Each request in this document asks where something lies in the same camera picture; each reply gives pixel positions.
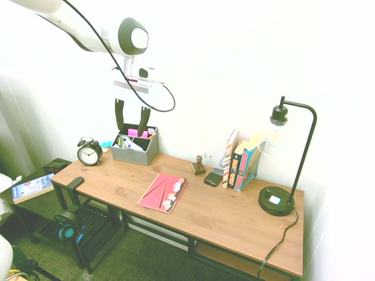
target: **standing books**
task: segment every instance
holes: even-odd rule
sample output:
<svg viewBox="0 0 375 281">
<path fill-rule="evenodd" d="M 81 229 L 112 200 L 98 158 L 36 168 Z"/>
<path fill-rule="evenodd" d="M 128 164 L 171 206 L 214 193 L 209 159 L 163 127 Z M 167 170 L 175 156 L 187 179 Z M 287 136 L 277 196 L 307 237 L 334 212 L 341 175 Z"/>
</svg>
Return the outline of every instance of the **standing books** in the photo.
<svg viewBox="0 0 375 281">
<path fill-rule="evenodd" d="M 237 178 L 238 169 L 241 163 L 242 154 L 244 152 L 244 149 L 248 145 L 248 143 L 249 141 L 243 140 L 234 150 L 233 160 L 232 160 L 232 164 L 230 167 L 229 181 L 228 181 L 228 187 L 231 189 L 233 189 L 234 185 L 236 184 L 236 178 Z"/>
<path fill-rule="evenodd" d="M 226 151 L 225 151 L 224 172 L 223 172 L 223 188 L 224 189 L 228 187 L 230 165 L 232 163 L 233 152 L 238 145 L 239 138 L 240 138 L 240 129 L 234 129 L 234 131 L 230 135 L 228 142 L 227 142 Z"/>
<path fill-rule="evenodd" d="M 158 174 L 138 205 L 170 214 L 187 183 L 188 180 L 181 177 Z"/>
<path fill-rule="evenodd" d="M 51 177 L 54 174 L 48 174 L 47 176 L 22 183 L 12 187 L 13 202 L 15 204 L 24 202 L 28 199 L 34 198 L 41 194 L 47 193 L 48 191 L 54 190 Z"/>
<path fill-rule="evenodd" d="M 259 159 L 264 145 L 265 141 L 262 141 L 260 139 L 260 134 L 257 133 L 244 148 L 237 172 L 236 183 L 234 185 L 235 190 L 241 191 L 244 186 L 257 175 Z"/>
</svg>

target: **blue book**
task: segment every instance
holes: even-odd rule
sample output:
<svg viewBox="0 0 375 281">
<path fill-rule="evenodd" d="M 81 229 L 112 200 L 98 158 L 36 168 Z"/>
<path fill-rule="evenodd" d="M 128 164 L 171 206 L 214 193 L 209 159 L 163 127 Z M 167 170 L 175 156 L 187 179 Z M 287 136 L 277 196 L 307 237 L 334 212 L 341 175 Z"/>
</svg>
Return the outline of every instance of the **blue book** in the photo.
<svg viewBox="0 0 375 281">
<path fill-rule="evenodd" d="M 237 191 L 241 191 L 250 180 L 255 178 L 258 172 L 261 151 L 264 149 L 265 141 L 262 141 L 258 148 L 259 134 L 254 135 L 251 140 L 253 148 L 244 149 L 238 168 L 236 183 L 234 185 L 234 189 Z"/>
<path fill-rule="evenodd" d="M 15 204 L 24 202 L 48 191 L 54 190 L 51 178 L 54 174 L 40 177 L 12 187 L 13 201 Z"/>
</svg>

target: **clock face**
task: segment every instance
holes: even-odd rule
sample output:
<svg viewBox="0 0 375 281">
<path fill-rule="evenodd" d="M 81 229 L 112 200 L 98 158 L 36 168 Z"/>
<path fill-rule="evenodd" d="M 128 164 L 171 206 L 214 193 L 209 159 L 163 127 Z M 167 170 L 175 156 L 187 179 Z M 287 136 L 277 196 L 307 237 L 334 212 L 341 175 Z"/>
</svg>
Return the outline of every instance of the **clock face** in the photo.
<svg viewBox="0 0 375 281">
<path fill-rule="evenodd" d="M 93 165 L 98 162 L 98 153 L 90 147 L 82 147 L 78 150 L 78 158 L 86 165 Z"/>
</svg>

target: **blue headphones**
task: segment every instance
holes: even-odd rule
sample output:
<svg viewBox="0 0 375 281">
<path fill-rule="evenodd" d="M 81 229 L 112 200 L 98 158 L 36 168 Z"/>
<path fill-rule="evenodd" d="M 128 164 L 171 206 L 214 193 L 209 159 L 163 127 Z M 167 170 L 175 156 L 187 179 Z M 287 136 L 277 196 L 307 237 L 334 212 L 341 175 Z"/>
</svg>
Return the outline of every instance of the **blue headphones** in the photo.
<svg viewBox="0 0 375 281">
<path fill-rule="evenodd" d="M 53 220 L 62 227 L 59 231 L 59 238 L 61 240 L 73 239 L 77 233 L 80 233 L 80 236 L 77 238 L 77 242 L 80 242 L 83 235 L 87 233 L 87 227 L 81 223 L 78 216 L 70 211 L 59 211 L 53 216 Z"/>
</svg>

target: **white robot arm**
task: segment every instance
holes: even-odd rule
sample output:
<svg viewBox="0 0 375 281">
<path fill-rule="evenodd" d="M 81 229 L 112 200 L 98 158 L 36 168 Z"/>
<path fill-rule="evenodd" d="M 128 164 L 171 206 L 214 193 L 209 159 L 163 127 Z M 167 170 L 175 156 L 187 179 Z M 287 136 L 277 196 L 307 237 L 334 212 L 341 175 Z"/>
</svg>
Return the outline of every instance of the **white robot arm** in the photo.
<svg viewBox="0 0 375 281">
<path fill-rule="evenodd" d="M 154 69 L 137 67 L 134 56 L 142 54 L 148 47 L 147 30 L 135 19 L 115 20 L 109 25 L 93 26 L 67 0 L 10 0 L 29 9 L 53 25 L 65 31 L 82 49 L 94 52 L 108 52 L 116 63 L 112 94 L 115 98 L 115 113 L 118 129 L 122 129 L 124 101 L 142 106 L 141 122 L 138 133 L 147 125 L 150 108 L 168 112 L 174 109 L 172 93 L 161 83 L 154 80 Z M 120 66 L 112 54 L 125 58 Z M 173 99 L 173 108 L 160 110 L 165 100 L 165 89 Z"/>
<path fill-rule="evenodd" d="M 63 0 L 10 0 L 33 11 L 68 33 L 84 50 L 107 52 L 89 25 Z M 124 57 L 142 54 L 148 46 L 147 30 L 135 19 L 120 19 L 110 25 L 95 26 L 112 53 Z"/>
</svg>

